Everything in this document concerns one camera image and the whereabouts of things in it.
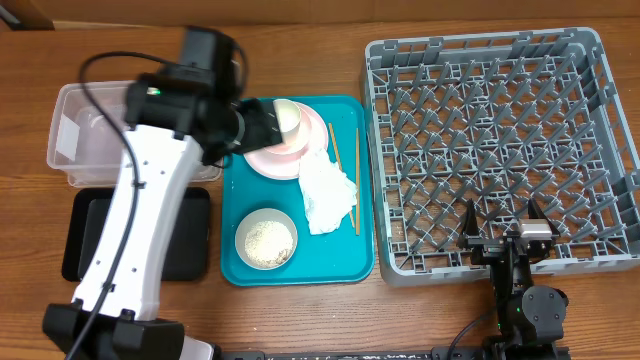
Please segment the wooden chopstick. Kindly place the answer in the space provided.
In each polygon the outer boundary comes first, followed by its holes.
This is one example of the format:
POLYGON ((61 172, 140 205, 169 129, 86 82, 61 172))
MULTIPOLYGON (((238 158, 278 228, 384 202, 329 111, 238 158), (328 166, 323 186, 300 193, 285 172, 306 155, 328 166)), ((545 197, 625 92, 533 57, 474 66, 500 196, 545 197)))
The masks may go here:
POLYGON ((360 196, 361 196, 361 190, 360 190, 360 140, 359 140, 359 129, 356 128, 356 140, 355 140, 355 179, 356 179, 356 189, 357 189, 357 193, 356 193, 356 211, 355 211, 355 230, 356 230, 356 235, 359 236, 361 233, 361 223, 360 223, 360 196))
MULTIPOLYGON (((338 145, 337 145, 337 141, 336 141, 336 137, 335 137, 335 132, 334 132, 334 128, 333 128, 332 123, 329 123, 329 124, 328 124, 328 127, 329 127, 329 135, 330 135, 331 142, 332 142, 332 145, 333 145, 333 150, 334 150, 335 158, 336 158, 336 161, 337 161, 337 163, 338 163, 338 167, 339 167, 339 169, 342 171, 342 170, 343 170, 343 168, 342 168, 342 162, 341 162, 341 158, 340 158, 340 154, 339 154, 339 148, 338 148, 338 145)), ((355 229, 355 220, 354 220, 354 216, 353 216, 353 212, 352 212, 352 210, 350 210, 350 212, 349 212, 349 217, 350 217, 350 221, 351 221, 352 228, 354 228, 354 229, 355 229)))

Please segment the white tissue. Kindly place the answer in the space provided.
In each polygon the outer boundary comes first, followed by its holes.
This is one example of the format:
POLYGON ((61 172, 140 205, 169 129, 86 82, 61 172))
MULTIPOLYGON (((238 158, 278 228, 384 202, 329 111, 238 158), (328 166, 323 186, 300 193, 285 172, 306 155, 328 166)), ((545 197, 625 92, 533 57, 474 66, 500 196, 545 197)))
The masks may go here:
POLYGON ((323 148, 301 157, 298 183, 311 235, 333 232, 357 204, 357 187, 323 148))

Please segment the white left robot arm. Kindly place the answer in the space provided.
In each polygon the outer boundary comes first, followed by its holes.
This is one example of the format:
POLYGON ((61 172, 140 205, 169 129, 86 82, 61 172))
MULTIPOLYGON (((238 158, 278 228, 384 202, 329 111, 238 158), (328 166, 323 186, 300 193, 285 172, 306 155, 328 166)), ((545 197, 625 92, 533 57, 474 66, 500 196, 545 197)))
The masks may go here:
POLYGON ((178 61, 141 74, 113 129, 124 149, 91 263, 68 304, 47 307, 42 328, 69 359, 217 359, 220 348, 159 317, 169 243, 196 170, 277 145, 271 103, 245 98, 248 62, 213 29, 187 28, 178 61))

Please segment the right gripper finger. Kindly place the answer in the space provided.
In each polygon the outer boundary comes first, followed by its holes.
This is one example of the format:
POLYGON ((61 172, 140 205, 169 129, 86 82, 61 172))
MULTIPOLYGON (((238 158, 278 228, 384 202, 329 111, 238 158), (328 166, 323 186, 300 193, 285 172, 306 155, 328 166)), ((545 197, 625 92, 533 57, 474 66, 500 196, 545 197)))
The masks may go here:
POLYGON ((558 228, 544 214, 544 212, 542 211, 542 209, 540 208, 540 206, 538 205, 538 203, 534 198, 530 198, 528 200, 527 210, 528 210, 528 215, 530 219, 545 220, 551 230, 552 235, 553 236, 559 235, 558 228))
POLYGON ((462 221, 461 236, 464 238, 479 236, 475 203, 471 199, 466 202, 466 212, 462 221))

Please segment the grey bowl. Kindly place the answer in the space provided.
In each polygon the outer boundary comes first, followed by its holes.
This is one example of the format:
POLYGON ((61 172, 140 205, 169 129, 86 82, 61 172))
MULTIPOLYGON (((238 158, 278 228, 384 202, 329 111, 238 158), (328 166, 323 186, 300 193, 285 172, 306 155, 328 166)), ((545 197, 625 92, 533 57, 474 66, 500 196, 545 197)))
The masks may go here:
POLYGON ((293 256, 298 242, 295 224, 284 212, 258 209, 245 216, 235 234, 236 252, 256 270, 274 270, 293 256))

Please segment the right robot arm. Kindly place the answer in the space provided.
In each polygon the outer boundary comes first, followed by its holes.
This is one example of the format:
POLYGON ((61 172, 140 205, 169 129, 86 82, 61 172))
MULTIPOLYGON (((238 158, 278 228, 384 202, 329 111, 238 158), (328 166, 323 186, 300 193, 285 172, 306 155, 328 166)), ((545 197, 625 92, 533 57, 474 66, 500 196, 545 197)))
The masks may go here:
POLYGON ((477 323, 496 314, 498 335, 487 336, 478 348, 462 354, 464 359, 567 360, 566 347, 556 342, 564 337, 563 322, 569 299, 549 286, 534 283, 530 261, 549 256, 559 230, 544 215, 537 202, 527 204, 528 217, 500 239, 480 235, 474 202, 469 200, 457 246, 471 252, 474 265, 486 265, 495 296, 495 308, 467 325, 451 342, 446 357, 452 359, 461 338, 477 323))

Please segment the cooked white rice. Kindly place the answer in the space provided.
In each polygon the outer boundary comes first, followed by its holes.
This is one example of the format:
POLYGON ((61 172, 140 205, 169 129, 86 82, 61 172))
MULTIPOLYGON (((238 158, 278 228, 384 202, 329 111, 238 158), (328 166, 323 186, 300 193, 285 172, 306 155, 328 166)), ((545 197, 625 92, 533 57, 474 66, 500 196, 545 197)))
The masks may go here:
POLYGON ((245 252, 258 268, 274 268, 292 255, 294 239, 288 228, 276 221, 254 224, 245 238, 245 252))

